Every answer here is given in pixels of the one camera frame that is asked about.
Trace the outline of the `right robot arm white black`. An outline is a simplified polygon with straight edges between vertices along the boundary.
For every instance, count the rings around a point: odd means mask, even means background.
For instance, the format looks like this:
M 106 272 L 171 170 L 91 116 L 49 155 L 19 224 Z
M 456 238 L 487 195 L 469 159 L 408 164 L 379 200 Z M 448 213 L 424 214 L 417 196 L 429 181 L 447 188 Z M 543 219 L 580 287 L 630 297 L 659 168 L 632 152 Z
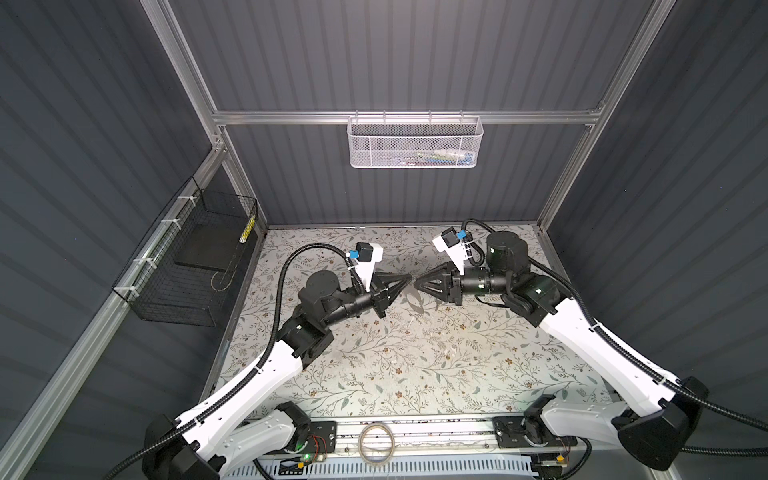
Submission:
M 580 437 L 620 445 L 654 470 L 672 465 L 698 424 L 702 408 L 692 397 L 707 395 L 701 382 L 679 379 L 589 318 L 573 288 L 533 260 L 517 234 L 490 233 L 481 265 L 470 260 L 472 241 L 464 230 L 449 228 L 432 243 L 449 259 L 416 279 L 419 291 L 455 305 L 468 295 L 499 295 L 501 307 L 560 341 L 618 392 L 619 400 L 605 405 L 541 395 L 518 428 L 531 445 Z

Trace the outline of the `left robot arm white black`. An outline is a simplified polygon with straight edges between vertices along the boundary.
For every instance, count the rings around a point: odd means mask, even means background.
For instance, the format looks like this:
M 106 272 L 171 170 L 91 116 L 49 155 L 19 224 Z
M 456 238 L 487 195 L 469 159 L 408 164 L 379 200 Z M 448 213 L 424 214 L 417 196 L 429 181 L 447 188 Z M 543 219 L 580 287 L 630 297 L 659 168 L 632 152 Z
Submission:
M 271 351 L 177 419 L 162 416 L 147 428 L 145 443 L 151 445 L 187 422 L 193 424 L 143 458 L 145 477 L 222 479 L 265 454 L 302 449 L 309 441 L 311 420 L 295 403 L 283 402 L 257 421 L 247 417 L 327 349 L 333 340 L 331 325 L 369 310 L 384 317 L 411 280 L 409 274 L 376 272 L 369 289 L 357 291 L 341 288 L 329 270 L 312 274 Z

